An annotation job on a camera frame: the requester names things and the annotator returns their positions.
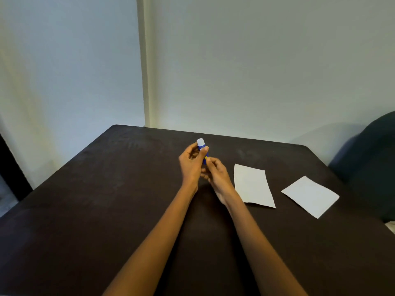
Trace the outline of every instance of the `forearm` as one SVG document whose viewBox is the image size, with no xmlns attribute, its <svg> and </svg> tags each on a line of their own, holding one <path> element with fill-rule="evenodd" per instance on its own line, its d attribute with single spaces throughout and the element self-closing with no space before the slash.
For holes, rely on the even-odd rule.
<svg viewBox="0 0 395 296">
<path fill-rule="evenodd" d="M 236 192 L 228 197 L 227 208 L 261 294 L 306 296 Z"/>
<path fill-rule="evenodd" d="M 132 254 L 103 296 L 153 295 L 192 200 L 183 185 L 146 239 Z"/>
</svg>

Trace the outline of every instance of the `hand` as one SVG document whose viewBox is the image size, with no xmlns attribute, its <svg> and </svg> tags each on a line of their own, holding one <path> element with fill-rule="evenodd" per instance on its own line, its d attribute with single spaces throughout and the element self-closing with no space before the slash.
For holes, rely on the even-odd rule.
<svg viewBox="0 0 395 296">
<path fill-rule="evenodd" d="M 182 172 L 182 185 L 192 185 L 195 192 L 198 190 L 201 165 L 203 164 L 203 159 L 208 151 L 208 146 L 205 146 L 199 151 L 198 143 L 195 142 L 188 146 L 178 158 L 180 160 Z"/>
<path fill-rule="evenodd" d="M 238 195 L 230 180 L 226 167 L 217 158 L 206 159 L 207 168 L 201 169 L 200 176 L 209 181 L 218 199 L 226 207 L 230 197 Z"/>
</svg>

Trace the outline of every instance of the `person's right arm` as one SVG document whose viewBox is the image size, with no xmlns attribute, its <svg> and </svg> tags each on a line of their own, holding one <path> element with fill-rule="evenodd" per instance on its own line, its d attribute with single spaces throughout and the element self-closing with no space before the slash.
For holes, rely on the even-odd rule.
<svg viewBox="0 0 395 296">
<path fill-rule="evenodd" d="M 306 296 L 307 293 L 266 239 L 233 187 L 219 159 L 207 158 L 201 177 L 207 179 L 228 209 L 262 295 Z"/>
</svg>

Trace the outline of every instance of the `white paper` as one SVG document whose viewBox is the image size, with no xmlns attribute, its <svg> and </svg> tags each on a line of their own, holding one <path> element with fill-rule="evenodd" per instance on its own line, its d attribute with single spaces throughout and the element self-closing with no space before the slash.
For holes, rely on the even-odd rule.
<svg viewBox="0 0 395 296">
<path fill-rule="evenodd" d="M 235 189 L 244 202 L 275 208 L 264 170 L 235 164 Z"/>
<path fill-rule="evenodd" d="M 319 218 L 339 196 L 333 191 L 304 176 L 283 191 L 315 218 Z"/>
</svg>

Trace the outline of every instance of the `blue glue stick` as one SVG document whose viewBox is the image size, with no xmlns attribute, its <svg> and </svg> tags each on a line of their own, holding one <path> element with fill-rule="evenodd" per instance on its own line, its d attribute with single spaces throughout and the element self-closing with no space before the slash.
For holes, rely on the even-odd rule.
<svg viewBox="0 0 395 296">
<path fill-rule="evenodd" d="M 196 142 L 197 142 L 197 148 L 198 148 L 199 150 L 201 150 L 202 148 L 204 148 L 204 147 L 206 146 L 206 144 L 204 143 L 203 138 L 197 139 Z M 207 153 L 206 156 L 204 157 L 204 159 L 203 159 L 203 164 L 206 164 L 206 158 L 207 158 L 208 154 L 209 154 L 209 153 Z"/>
</svg>

